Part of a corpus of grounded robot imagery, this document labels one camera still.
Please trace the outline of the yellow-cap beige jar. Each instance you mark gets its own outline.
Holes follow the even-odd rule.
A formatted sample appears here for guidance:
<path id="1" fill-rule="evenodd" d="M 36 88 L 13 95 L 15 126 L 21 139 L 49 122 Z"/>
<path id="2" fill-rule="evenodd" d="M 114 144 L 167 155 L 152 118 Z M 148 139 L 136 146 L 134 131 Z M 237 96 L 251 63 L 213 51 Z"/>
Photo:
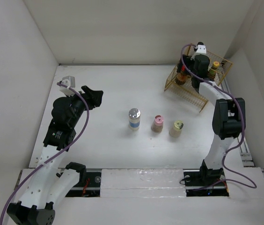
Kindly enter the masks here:
<path id="1" fill-rule="evenodd" d="M 169 131 L 169 135 L 174 138 L 179 137 L 182 133 L 183 126 L 184 124 L 181 120 L 176 120 Z"/>

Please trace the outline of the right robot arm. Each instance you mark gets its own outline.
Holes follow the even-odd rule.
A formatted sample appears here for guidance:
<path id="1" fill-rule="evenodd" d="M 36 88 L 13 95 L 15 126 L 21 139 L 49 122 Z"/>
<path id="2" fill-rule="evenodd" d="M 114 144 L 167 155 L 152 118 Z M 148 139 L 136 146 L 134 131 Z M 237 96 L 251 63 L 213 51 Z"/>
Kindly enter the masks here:
<path id="1" fill-rule="evenodd" d="M 245 128 L 245 101 L 233 99 L 219 88 L 210 77 L 210 59 L 204 54 L 189 56 L 182 54 L 178 71 L 191 76 L 191 84 L 197 93 L 214 106 L 212 129 L 214 132 L 210 150 L 198 172 L 185 174 L 187 186 L 209 186 L 223 174 L 223 162 L 227 151 Z"/>

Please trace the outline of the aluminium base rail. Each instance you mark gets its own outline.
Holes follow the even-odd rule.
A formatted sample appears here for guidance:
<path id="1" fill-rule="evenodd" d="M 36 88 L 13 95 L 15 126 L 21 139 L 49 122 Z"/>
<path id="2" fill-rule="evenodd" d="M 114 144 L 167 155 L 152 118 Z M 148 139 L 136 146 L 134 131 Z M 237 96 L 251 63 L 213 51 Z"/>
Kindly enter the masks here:
<path id="1" fill-rule="evenodd" d="M 84 182 L 75 185 L 67 197 L 102 198 L 183 198 L 228 197 L 226 183 L 202 190 L 189 181 L 196 170 L 161 169 L 88 169 Z"/>

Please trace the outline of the pink-cap spice jar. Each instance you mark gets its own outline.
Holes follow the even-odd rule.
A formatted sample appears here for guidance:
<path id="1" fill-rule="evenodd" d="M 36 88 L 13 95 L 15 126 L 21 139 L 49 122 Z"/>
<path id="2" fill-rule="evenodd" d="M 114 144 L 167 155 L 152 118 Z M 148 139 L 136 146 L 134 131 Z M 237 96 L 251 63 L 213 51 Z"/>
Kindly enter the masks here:
<path id="1" fill-rule="evenodd" d="M 151 130 L 160 133 L 163 129 L 164 118 L 161 115 L 156 115 L 151 125 Z"/>

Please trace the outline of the silver-cap blue-label shaker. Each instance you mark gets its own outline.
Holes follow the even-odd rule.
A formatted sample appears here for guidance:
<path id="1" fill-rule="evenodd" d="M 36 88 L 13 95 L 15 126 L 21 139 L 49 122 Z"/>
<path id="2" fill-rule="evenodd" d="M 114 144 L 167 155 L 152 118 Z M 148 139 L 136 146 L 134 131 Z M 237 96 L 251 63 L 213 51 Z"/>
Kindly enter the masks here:
<path id="1" fill-rule="evenodd" d="M 129 128 L 133 131 L 139 129 L 141 112 L 137 108 L 132 108 L 128 112 L 129 116 Z"/>

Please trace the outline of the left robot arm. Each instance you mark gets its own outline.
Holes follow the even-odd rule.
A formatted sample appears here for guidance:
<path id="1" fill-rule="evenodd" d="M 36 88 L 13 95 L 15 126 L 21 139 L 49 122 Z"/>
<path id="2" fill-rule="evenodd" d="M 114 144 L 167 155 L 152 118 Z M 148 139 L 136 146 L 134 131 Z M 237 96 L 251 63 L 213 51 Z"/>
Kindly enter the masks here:
<path id="1" fill-rule="evenodd" d="M 74 129 L 81 115 L 101 105 L 103 91 L 82 86 L 76 92 L 64 84 L 58 86 L 65 96 L 53 102 L 52 120 L 37 167 L 24 179 L 28 186 L 18 202 L 9 202 L 5 209 L 17 225 L 51 225 L 55 210 L 66 194 L 87 179 L 83 164 L 70 162 L 62 173 L 58 170 L 69 148 L 82 135 Z"/>

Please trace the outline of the yellow-cap sauce bottle front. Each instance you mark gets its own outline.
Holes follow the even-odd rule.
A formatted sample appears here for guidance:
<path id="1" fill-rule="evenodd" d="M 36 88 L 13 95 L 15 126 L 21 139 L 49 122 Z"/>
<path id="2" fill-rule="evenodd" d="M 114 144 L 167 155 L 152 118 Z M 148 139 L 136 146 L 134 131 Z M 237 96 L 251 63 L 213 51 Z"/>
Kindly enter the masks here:
<path id="1" fill-rule="evenodd" d="M 219 68 L 220 63 L 218 61 L 214 61 L 210 69 L 208 70 L 208 78 L 212 81 L 215 80 L 217 69 Z"/>

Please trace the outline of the red-cap dark sauce jar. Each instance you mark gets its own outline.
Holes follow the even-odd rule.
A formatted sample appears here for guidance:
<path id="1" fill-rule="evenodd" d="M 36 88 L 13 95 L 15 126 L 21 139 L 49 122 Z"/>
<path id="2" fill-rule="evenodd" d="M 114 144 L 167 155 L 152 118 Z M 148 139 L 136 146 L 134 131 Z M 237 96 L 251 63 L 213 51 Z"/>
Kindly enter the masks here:
<path id="1" fill-rule="evenodd" d="M 182 86 L 187 82 L 188 79 L 189 79 L 189 75 L 187 71 L 185 70 L 185 67 L 182 66 L 181 70 L 177 71 L 175 82 L 176 84 Z"/>

